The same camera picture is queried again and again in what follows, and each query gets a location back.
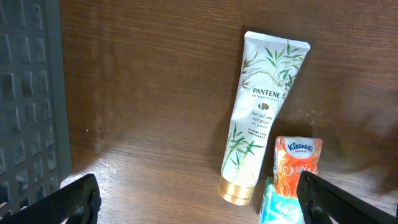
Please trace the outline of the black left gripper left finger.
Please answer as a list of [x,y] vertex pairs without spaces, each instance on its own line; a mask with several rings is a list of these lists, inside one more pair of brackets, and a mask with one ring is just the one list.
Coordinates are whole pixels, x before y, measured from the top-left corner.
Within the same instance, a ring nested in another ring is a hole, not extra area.
[[2,224],[97,224],[100,189],[94,174],[86,174],[33,205],[3,218]]

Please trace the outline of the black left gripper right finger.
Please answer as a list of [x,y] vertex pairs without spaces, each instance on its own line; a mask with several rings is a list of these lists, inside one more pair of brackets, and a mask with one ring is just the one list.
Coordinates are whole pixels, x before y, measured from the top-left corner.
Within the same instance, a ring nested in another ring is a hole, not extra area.
[[297,196],[305,223],[397,224],[397,217],[308,171],[301,172]]

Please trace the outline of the cream lotion tube gold cap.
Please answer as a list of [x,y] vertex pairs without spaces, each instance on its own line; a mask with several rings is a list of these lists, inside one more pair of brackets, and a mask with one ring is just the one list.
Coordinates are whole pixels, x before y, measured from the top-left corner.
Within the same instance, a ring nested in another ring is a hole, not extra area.
[[238,89],[221,164],[219,195],[250,203],[272,125],[310,50],[299,40],[247,31]]

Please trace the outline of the orange Kleenex tissue pack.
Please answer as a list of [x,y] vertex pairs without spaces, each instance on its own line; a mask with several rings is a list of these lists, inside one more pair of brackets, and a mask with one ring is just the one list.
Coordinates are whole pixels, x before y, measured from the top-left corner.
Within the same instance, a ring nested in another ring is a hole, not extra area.
[[318,175],[323,141],[318,138],[278,136],[274,149],[274,187],[285,198],[297,198],[301,172]]

